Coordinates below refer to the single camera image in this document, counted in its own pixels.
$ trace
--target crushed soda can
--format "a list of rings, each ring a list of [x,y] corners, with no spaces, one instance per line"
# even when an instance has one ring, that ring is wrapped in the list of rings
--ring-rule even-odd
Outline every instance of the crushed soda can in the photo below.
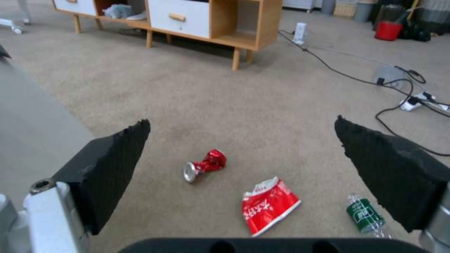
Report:
[[[257,184],[242,198],[242,214],[256,237],[284,219],[302,201],[279,178]]]
[[[218,171],[223,169],[225,165],[225,155],[218,149],[212,149],[206,154],[203,161],[187,163],[184,167],[183,176],[186,181],[192,183],[201,173]]]

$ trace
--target wooden cabinet leg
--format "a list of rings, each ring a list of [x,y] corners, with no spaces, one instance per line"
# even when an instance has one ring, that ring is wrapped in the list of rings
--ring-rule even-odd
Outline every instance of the wooden cabinet leg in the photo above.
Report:
[[[153,42],[153,31],[147,31],[147,48],[152,47]]]
[[[73,15],[73,24],[75,25],[75,32],[81,33],[81,27],[80,27],[80,16]]]
[[[172,35],[166,34],[166,38],[167,38],[167,43],[168,43],[169,45],[172,45]]]
[[[247,63],[252,64],[253,62],[253,50],[247,49]]]
[[[102,22],[100,21],[100,19],[96,18],[95,22],[97,23],[97,27],[99,28],[99,30],[103,30]]]
[[[233,66],[232,70],[237,70],[239,68],[239,61],[241,57],[241,49],[238,47],[234,48],[234,54],[233,54]]]

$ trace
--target green bottle label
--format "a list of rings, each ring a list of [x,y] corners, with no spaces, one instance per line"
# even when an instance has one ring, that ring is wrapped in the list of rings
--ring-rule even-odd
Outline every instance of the green bottle label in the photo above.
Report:
[[[359,199],[347,207],[347,213],[361,233],[369,233],[384,225],[384,218],[370,205],[367,199]]]

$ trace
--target red bucket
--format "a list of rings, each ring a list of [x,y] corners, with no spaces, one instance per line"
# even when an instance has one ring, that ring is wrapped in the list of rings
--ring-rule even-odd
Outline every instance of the red bucket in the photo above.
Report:
[[[375,38],[384,41],[394,41],[397,39],[402,28],[402,24],[385,21],[380,22],[375,33]]]

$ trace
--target drawer handle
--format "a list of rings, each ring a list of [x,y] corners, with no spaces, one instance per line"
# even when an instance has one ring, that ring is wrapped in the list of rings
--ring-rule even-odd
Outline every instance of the drawer handle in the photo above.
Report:
[[[178,21],[181,21],[181,22],[185,22],[186,21],[186,17],[183,16],[183,15],[180,15],[180,14],[169,13],[169,17],[171,19],[178,20]]]

